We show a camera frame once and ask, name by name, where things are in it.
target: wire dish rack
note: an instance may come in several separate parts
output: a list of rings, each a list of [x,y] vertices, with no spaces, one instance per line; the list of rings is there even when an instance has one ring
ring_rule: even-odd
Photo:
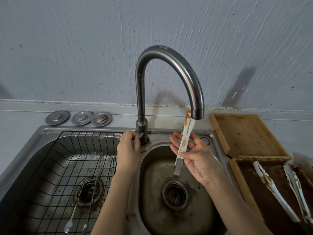
[[[77,204],[68,234],[81,234],[90,214],[89,234],[115,174],[120,136],[64,131],[37,151],[16,180],[26,184],[4,223],[9,233],[64,234]]]

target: gooseneck faucet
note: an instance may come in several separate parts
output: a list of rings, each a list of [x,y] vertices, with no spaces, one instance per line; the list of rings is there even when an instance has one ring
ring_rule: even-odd
[[[191,118],[200,120],[204,117],[203,93],[198,77],[187,60],[175,50],[155,45],[147,48],[139,56],[136,64],[136,91],[138,119],[136,120],[137,133],[142,145],[148,142],[148,121],[145,118],[145,71],[152,59],[161,59],[167,62],[178,73],[184,83],[191,107]]]

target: sink drain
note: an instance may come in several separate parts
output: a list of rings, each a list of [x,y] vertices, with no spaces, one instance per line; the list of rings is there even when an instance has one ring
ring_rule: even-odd
[[[168,208],[178,211],[187,206],[189,194],[182,182],[170,180],[163,186],[162,199]]]
[[[98,201],[103,194],[103,182],[95,177],[87,177],[85,183],[82,181],[75,190],[74,200],[78,206],[90,206],[92,196],[94,196],[93,204]]]

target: hand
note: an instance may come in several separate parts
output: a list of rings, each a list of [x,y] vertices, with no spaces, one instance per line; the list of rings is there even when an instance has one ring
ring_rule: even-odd
[[[134,146],[131,145],[131,139],[135,137]],[[139,135],[134,131],[126,131],[120,138],[117,146],[117,165],[116,174],[127,174],[133,177],[137,171],[140,154]]]
[[[174,132],[174,135],[170,136],[170,140],[173,144],[170,145],[172,151],[177,155],[180,146],[179,140],[182,140],[182,135],[178,132]],[[187,152],[182,153],[184,163],[187,166],[190,173],[206,187],[214,177],[214,173],[221,171],[220,166],[216,162],[213,153],[209,146],[206,145],[197,135],[190,134],[190,138],[194,141],[188,142]]]

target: gray wall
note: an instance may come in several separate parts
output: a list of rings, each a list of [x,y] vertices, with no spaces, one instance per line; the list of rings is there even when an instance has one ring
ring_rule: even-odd
[[[206,106],[313,110],[312,0],[0,0],[0,98],[136,103],[135,63],[162,44]],[[154,60],[146,102],[186,105]]]

